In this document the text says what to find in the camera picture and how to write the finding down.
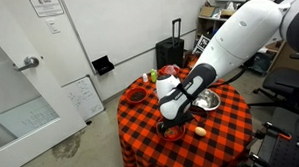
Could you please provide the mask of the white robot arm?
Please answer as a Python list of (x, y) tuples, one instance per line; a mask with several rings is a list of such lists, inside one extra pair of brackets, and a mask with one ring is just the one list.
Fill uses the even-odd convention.
[(185, 77), (157, 78), (158, 109), (164, 132), (192, 119), (192, 101), (220, 77), (249, 60), (278, 34), (299, 53), (299, 0), (250, 0), (234, 13), (210, 39), (198, 61)]

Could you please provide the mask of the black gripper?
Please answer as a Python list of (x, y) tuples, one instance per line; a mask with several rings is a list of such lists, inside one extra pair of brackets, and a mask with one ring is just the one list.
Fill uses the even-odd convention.
[(174, 126), (183, 125), (185, 122), (191, 121), (194, 118), (194, 115), (189, 111), (185, 112), (181, 117), (178, 117), (175, 120), (164, 120), (162, 128), (168, 129)]

